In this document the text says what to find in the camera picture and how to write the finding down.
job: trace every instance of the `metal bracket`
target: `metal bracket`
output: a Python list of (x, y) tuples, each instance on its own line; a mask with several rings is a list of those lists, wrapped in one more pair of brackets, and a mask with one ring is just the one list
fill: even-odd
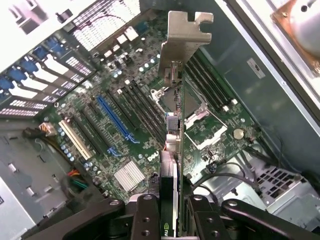
[(200, 24), (213, 23), (214, 15), (209, 12), (196, 12), (194, 21), (188, 21), (188, 13), (169, 11), (168, 37), (161, 46), (159, 76), (167, 77), (172, 62), (187, 63), (197, 49), (211, 42), (211, 33), (200, 31)]

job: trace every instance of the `heatsink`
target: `heatsink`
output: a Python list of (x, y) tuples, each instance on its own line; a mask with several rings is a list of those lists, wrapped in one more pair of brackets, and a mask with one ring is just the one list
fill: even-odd
[(134, 161), (130, 161), (128, 164), (123, 166), (114, 174), (114, 177), (126, 192), (132, 191), (142, 180), (145, 179), (145, 176)]

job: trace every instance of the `metal bar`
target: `metal bar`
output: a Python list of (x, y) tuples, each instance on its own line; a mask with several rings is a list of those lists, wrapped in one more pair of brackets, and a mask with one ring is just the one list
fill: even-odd
[(160, 240), (160, 215), (157, 197), (151, 194), (139, 196), (136, 208), (131, 240)]

